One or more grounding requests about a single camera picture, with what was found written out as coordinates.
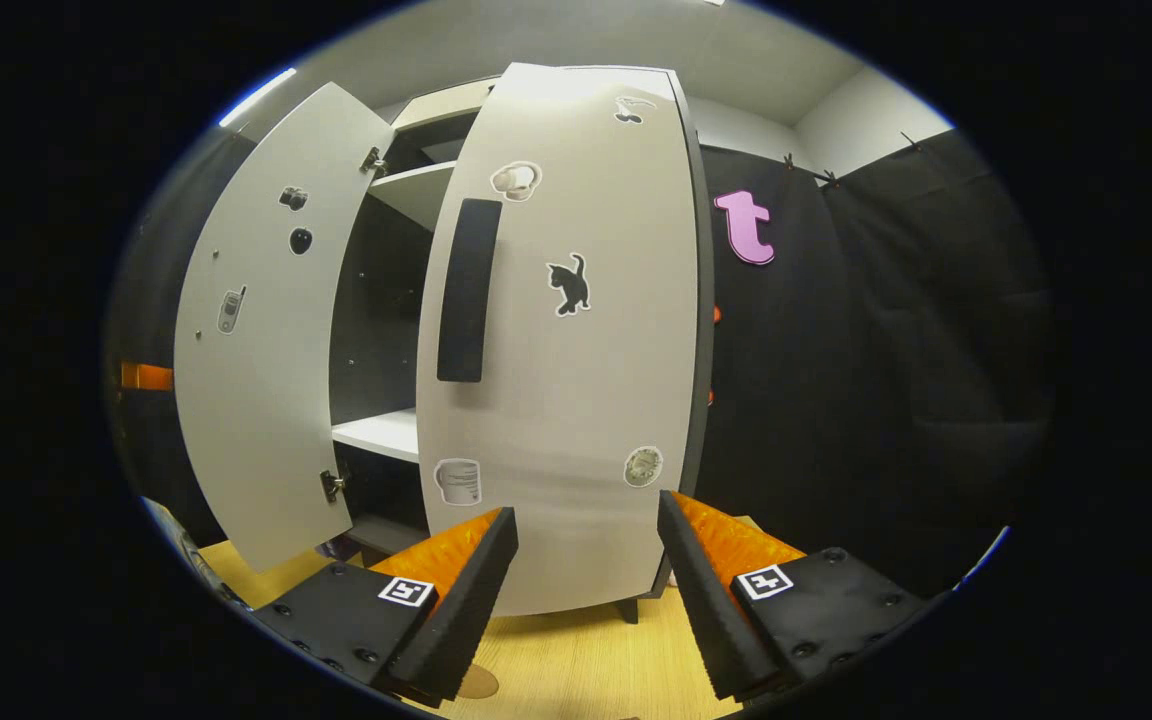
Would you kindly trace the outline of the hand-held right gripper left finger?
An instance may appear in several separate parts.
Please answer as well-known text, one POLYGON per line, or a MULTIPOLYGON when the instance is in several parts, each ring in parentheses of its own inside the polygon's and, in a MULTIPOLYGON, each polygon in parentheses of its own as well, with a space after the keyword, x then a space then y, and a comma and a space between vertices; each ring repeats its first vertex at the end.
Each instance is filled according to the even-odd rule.
POLYGON ((460 692, 517 550, 515 510, 484 511, 374 568, 325 566, 253 620, 353 684, 438 707, 460 692))

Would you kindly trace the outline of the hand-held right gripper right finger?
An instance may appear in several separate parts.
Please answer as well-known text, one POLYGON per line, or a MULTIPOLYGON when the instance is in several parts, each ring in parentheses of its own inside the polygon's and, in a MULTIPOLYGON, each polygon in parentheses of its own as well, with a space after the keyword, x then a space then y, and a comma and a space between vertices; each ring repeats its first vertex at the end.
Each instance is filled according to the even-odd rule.
POLYGON ((805 553, 668 488, 658 535, 721 700, 823 685, 932 607, 844 548, 805 553))

